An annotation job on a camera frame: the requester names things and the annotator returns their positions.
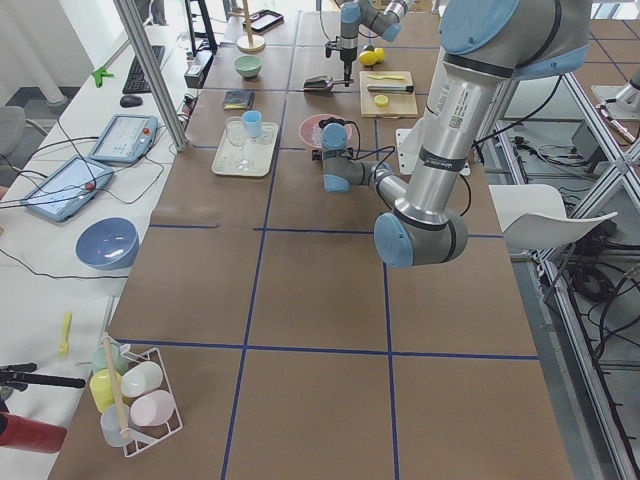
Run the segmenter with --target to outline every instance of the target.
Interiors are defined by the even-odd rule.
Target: wooden stick
[[[242,0],[242,9],[244,10],[244,24],[247,29],[247,37],[249,37],[249,46],[253,47],[253,32],[251,31],[251,15],[249,15],[249,2]]]
[[[130,438],[129,422],[127,421],[127,413],[124,411],[124,402],[122,401],[122,392],[120,391],[120,385],[118,385],[118,374],[116,372],[116,364],[113,361],[113,352],[111,351],[111,342],[109,336],[106,335],[102,338],[102,348],[107,359],[107,368],[109,369],[109,382],[111,382],[111,391],[113,392],[113,399],[116,401],[116,411],[118,412],[118,423],[120,423],[120,435],[125,440]]]

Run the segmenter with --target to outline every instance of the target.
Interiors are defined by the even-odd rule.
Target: tablet
[[[53,172],[20,200],[29,210],[53,222],[75,215],[113,177],[113,169],[78,155]]]
[[[149,151],[157,131],[156,117],[114,115],[88,157],[101,163],[130,165]]]

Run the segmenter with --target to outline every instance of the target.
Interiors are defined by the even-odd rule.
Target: yellow lemon
[[[378,62],[384,62],[384,48],[376,48],[373,53],[378,59]]]
[[[373,97],[373,103],[376,104],[376,107],[386,107],[389,105],[389,97],[386,95],[376,95]]]
[[[370,67],[376,64],[376,62],[378,61],[378,57],[376,57],[375,52],[366,50],[358,55],[358,61],[360,61],[360,63],[365,67]]]

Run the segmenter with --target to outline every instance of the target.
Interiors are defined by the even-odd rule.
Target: white chair
[[[613,212],[567,218],[560,192],[551,185],[489,185],[507,246],[544,250],[576,242]]]
[[[8,162],[7,157],[20,143],[25,125],[31,125],[43,136],[47,136],[45,129],[25,117],[22,107],[0,107],[0,166],[4,166],[4,163]],[[12,170],[20,171],[17,167],[12,168]],[[7,187],[0,186],[0,199],[6,192]]]

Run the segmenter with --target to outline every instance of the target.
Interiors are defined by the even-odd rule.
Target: plastic tray
[[[254,140],[248,139],[244,146],[245,155],[253,160],[253,167],[250,170],[244,171],[236,168],[239,149],[231,145],[227,140],[226,134],[223,134],[220,146],[211,164],[211,171],[216,175],[234,177],[264,177],[269,173],[273,150],[278,139],[279,126],[272,122],[262,122],[262,130],[262,137]]]

